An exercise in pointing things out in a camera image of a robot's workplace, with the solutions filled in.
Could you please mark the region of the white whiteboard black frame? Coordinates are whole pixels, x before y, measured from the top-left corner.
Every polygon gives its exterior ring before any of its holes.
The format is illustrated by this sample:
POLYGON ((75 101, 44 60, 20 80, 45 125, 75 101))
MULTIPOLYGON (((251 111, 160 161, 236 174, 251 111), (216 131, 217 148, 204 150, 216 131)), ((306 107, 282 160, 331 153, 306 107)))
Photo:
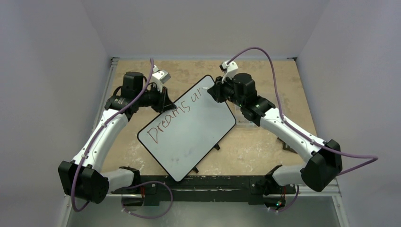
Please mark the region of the white whiteboard black frame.
POLYGON ((215 81, 202 77, 176 101, 176 109, 159 114, 138 134, 138 141, 177 182, 234 128, 227 103, 216 102, 207 90, 215 81))

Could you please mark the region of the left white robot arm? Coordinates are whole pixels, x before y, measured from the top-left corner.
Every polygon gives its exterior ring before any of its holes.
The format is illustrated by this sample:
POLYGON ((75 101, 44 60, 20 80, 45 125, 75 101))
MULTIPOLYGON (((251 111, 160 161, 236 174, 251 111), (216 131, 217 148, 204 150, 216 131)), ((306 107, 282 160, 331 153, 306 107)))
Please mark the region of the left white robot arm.
POLYGON ((139 72, 127 72, 122 85, 106 101, 100 122, 84 147, 71 161, 58 167, 66 195, 99 204, 108 193, 124 188, 128 193, 140 190, 139 171, 120 167, 101 173, 105 158, 122 129, 141 107, 151 107, 157 113, 174 110, 164 84, 170 79, 165 70, 155 70, 150 78, 139 72))

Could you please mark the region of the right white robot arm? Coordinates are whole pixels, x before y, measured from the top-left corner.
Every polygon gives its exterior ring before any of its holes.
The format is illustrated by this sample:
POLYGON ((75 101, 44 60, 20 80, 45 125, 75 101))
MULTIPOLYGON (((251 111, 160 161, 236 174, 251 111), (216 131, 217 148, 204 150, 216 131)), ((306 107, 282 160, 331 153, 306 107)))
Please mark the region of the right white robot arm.
POLYGON ((270 170, 265 176, 266 194, 290 184, 321 192, 342 171, 339 143, 318 138, 280 115, 279 108, 257 94, 250 74, 239 73, 227 81, 217 77, 207 92, 218 103, 229 101, 239 106, 247 120, 276 135, 304 161, 303 165, 277 165, 270 170))

